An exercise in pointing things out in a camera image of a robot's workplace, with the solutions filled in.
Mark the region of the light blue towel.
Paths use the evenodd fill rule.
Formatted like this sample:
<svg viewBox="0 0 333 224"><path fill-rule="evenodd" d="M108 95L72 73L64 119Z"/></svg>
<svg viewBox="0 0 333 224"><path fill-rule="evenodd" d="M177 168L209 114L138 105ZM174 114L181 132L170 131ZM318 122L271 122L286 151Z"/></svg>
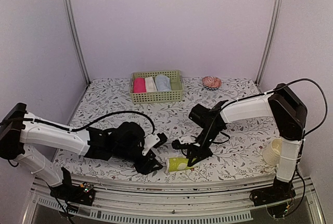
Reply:
<svg viewBox="0 0 333 224"><path fill-rule="evenodd" d="M170 78L163 74L159 74L155 77L155 84L156 84L158 92L171 91Z"/></svg>

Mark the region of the green white small packet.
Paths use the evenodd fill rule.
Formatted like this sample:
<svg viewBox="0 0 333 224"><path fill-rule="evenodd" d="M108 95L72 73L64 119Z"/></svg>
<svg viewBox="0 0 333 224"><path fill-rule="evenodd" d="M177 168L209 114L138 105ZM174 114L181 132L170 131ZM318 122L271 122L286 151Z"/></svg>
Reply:
<svg viewBox="0 0 333 224"><path fill-rule="evenodd" d="M165 158L165 164L166 164L166 169L165 169L166 174L177 171L191 170L200 166L200 163L197 163L193 166L188 166L188 159L180 156Z"/></svg>

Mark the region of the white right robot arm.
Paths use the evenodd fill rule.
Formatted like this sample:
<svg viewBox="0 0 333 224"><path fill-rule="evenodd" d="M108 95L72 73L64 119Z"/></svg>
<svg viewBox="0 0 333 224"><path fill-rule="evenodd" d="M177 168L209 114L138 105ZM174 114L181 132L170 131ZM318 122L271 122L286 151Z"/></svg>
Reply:
<svg viewBox="0 0 333 224"><path fill-rule="evenodd" d="M211 108L196 105L189 114L201 132L192 141L184 144L188 165L193 166L213 155L211 145L229 125L247 120L269 120L273 137L280 142L277 147L277 161L269 162L275 167L272 185L250 192L255 206L290 200L295 197L293 179L305 138L305 124L308 110L291 88L280 83L276 88L258 95L233 101L220 101Z"/></svg>

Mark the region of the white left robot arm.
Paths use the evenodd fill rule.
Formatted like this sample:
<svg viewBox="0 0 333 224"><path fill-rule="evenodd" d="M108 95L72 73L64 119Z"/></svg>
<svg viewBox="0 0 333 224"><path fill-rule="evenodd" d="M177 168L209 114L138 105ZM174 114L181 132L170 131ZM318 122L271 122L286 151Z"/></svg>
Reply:
<svg viewBox="0 0 333 224"><path fill-rule="evenodd" d="M84 158L105 160L122 158L135 170L148 175L162 169L152 151L167 141L164 133L145 133L135 122L123 122L117 128L97 129L90 123L80 128L49 122L18 103L1 121L1 158L26 166L32 175L43 179L50 195L67 203L92 206L95 190L84 182L74 185L71 173L52 164L36 150L35 144L70 151Z"/></svg>

